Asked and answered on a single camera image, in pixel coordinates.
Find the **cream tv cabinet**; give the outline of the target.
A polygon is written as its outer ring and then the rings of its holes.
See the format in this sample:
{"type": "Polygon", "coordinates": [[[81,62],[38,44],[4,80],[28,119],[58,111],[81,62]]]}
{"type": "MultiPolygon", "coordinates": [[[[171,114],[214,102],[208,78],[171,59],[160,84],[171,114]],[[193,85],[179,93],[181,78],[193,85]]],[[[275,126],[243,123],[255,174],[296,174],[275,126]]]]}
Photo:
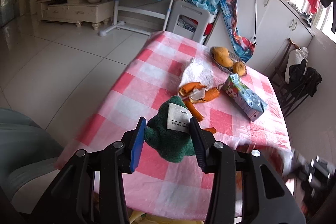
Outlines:
{"type": "Polygon", "coordinates": [[[87,0],[40,0],[36,2],[39,20],[73,23],[81,27],[82,23],[92,24],[97,31],[107,25],[113,15],[112,1],[89,3],[87,0]]]}

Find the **white plastic bag on table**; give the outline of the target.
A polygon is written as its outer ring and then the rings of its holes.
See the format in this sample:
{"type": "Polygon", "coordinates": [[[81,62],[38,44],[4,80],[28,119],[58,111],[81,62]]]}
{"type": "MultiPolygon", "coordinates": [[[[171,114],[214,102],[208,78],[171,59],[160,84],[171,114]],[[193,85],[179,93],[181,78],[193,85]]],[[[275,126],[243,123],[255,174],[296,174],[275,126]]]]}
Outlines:
{"type": "Polygon", "coordinates": [[[186,63],[183,67],[180,79],[181,82],[178,85],[178,88],[189,83],[201,83],[207,88],[211,88],[215,83],[211,64],[203,59],[196,58],[192,58],[186,63]]]}

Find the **white plastic stool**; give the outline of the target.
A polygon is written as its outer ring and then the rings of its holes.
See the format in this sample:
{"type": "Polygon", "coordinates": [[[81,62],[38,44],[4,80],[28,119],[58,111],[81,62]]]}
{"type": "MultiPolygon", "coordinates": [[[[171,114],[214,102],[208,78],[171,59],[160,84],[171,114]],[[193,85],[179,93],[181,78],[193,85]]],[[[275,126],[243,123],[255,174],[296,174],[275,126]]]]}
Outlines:
{"type": "Polygon", "coordinates": [[[211,33],[216,15],[185,1],[175,1],[166,30],[203,44],[211,33]]]}

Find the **dark wooden chair with clothes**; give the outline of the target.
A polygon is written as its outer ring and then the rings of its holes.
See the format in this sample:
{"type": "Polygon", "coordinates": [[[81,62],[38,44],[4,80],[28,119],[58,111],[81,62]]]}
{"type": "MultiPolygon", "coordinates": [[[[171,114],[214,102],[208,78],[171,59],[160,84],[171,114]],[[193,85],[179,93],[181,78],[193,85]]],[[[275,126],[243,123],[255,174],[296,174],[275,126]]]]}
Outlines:
{"type": "Polygon", "coordinates": [[[308,54],[306,47],[299,47],[288,39],[285,53],[269,77],[285,118],[313,97],[322,82],[322,76],[307,66],[308,54]]]}

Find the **colourful hanging bag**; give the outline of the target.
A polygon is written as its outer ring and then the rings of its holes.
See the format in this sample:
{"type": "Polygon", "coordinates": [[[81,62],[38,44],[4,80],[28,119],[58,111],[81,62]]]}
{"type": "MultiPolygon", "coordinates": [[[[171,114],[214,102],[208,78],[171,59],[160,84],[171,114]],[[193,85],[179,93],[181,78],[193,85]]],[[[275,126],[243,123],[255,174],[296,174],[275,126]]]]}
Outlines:
{"type": "Polygon", "coordinates": [[[238,0],[221,0],[220,7],[235,54],[245,63],[249,61],[256,47],[256,32],[249,39],[240,34],[238,28],[238,0]]]}

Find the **pink checkered tablecloth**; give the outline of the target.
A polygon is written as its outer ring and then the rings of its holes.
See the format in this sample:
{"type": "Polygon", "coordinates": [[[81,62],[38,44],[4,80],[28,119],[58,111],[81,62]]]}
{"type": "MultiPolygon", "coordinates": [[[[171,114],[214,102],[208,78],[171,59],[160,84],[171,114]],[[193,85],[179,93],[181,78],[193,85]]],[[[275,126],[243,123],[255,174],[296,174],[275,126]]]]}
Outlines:
{"type": "MultiPolygon", "coordinates": [[[[210,49],[167,31],[152,34],[85,129],[65,147],[57,167],[62,168],[79,149],[93,153],[120,140],[125,132],[137,127],[140,117],[148,123],[172,96],[182,99],[178,94],[180,76],[192,58],[211,64],[213,87],[220,91],[218,98],[194,104],[204,117],[198,122],[200,127],[216,128],[215,140],[233,149],[239,146],[248,151],[270,149],[273,166],[281,172],[284,162],[280,153],[291,151],[291,148],[285,120],[268,78],[252,68],[240,78],[268,105],[252,122],[222,89],[228,74],[213,64],[210,49]]],[[[170,103],[167,128],[189,133],[192,117],[188,109],[170,103]]],[[[122,177],[128,207],[161,217],[196,221],[206,218],[213,179],[212,174],[205,174],[199,168],[195,155],[185,156],[179,163],[168,162],[146,141],[138,167],[122,177]]]]}

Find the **orange peel piece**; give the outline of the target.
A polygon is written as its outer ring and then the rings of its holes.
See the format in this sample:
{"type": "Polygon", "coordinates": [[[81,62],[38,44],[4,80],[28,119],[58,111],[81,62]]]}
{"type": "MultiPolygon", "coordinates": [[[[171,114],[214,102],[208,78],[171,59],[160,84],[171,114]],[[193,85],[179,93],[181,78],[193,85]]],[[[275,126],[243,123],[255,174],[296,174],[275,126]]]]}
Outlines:
{"type": "MultiPolygon", "coordinates": [[[[198,112],[198,110],[195,108],[194,104],[189,99],[184,100],[184,104],[186,105],[187,109],[192,114],[192,116],[194,118],[196,118],[196,120],[198,122],[201,122],[203,120],[204,117],[202,116],[202,114],[200,112],[198,112]]],[[[212,134],[217,133],[217,130],[214,127],[203,128],[203,130],[208,131],[212,134]]]]}

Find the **yellow plastic basin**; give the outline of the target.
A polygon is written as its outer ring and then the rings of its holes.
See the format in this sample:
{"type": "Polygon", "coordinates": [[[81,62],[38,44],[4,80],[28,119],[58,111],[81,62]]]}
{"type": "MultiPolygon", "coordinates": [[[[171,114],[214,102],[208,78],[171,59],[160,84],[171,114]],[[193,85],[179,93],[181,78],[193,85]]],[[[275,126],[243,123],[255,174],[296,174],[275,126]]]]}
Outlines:
{"type": "Polygon", "coordinates": [[[141,211],[132,211],[129,217],[129,223],[152,223],[152,224],[204,224],[203,221],[171,219],[166,217],[159,217],[141,211]]]}

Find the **orange peel in bag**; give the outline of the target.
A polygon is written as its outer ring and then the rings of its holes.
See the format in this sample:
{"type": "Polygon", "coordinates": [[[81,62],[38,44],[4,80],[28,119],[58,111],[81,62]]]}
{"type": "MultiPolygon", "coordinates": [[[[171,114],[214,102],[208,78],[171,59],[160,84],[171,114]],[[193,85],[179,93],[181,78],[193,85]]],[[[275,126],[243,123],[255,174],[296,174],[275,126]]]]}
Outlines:
{"type": "Polygon", "coordinates": [[[181,86],[178,94],[184,101],[190,101],[192,104],[210,102],[220,96],[219,88],[208,88],[200,82],[188,83],[181,86]]]}

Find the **white wall cabinets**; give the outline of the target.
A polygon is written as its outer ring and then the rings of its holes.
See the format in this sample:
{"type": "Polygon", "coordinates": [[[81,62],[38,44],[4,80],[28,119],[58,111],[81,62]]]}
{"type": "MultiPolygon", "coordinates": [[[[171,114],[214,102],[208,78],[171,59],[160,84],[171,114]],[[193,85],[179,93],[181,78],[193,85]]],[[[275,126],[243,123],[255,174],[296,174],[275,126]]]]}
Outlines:
{"type": "Polygon", "coordinates": [[[313,34],[286,0],[238,0],[238,28],[249,39],[256,32],[256,48],[248,66],[269,76],[291,39],[307,47],[313,34]]]}

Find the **woven fruit basket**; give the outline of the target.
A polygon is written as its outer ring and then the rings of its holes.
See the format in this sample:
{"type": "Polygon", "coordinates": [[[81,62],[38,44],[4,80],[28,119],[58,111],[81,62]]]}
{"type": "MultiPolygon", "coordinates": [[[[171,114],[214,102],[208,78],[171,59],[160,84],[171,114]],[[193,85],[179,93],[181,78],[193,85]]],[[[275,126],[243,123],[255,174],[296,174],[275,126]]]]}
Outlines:
{"type": "Polygon", "coordinates": [[[216,65],[225,73],[238,74],[243,77],[247,74],[245,62],[225,47],[211,47],[211,57],[216,65]]]}

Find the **blue drink carton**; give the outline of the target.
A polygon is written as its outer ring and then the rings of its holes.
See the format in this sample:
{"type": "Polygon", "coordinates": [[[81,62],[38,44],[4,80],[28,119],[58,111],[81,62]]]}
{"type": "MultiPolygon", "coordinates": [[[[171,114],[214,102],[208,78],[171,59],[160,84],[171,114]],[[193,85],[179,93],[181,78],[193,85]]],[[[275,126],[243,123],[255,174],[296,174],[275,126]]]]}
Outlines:
{"type": "Polygon", "coordinates": [[[238,74],[229,75],[224,92],[243,110],[250,121],[255,122],[267,108],[267,104],[253,90],[241,82],[238,74]]]}

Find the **light blue plastic bag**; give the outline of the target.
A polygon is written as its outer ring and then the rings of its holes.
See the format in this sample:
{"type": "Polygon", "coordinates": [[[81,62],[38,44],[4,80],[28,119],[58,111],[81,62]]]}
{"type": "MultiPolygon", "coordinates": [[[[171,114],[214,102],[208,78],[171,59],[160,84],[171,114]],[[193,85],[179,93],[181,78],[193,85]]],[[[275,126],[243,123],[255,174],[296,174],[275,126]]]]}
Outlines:
{"type": "Polygon", "coordinates": [[[207,10],[212,15],[216,15],[218,13],[219,3],[221,2],[221,0],[187,0],[187,1],[200,9],[207,10]]]}

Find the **green sock with label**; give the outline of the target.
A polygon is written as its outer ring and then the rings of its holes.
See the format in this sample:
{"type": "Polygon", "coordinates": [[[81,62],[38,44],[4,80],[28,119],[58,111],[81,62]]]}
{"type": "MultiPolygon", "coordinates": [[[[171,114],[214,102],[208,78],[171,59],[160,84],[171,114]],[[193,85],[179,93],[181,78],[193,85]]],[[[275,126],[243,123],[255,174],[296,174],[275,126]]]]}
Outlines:
{"type": "Polygon", "coordinates": [[[168,162],[179,163],[185,156],[194,156],[194,146],[188,132],[167,128],[169,104],[187,110],[179,96],[172,96],[164,102],[153,118],[147,123],[144,138],[146,143],[168,162]]]}

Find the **light green chair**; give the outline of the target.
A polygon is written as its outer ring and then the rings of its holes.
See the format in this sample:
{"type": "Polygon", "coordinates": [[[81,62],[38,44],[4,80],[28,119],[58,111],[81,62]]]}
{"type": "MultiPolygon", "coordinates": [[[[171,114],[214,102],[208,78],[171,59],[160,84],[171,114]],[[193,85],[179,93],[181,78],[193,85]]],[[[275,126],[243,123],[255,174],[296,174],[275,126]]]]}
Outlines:
{"type": "Polygon", "coordinates": [[[1,108],[1,188],[9,200],[28,182],[53,172],[62,151],[31,118],[1,108]]]}

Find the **small yellow fruit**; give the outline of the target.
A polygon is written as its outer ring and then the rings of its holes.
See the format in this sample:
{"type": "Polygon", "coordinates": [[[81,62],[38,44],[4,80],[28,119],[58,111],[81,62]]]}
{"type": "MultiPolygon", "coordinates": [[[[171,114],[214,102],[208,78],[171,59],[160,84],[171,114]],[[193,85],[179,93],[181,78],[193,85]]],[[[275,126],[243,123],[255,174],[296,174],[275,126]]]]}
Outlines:
{"type": "Polygon", "coordinates": [[[233,73],[236,73],[239,77],[243,77],[247,74],[246,66],[243,62],[238,61],[233,64],[233,73]]]}

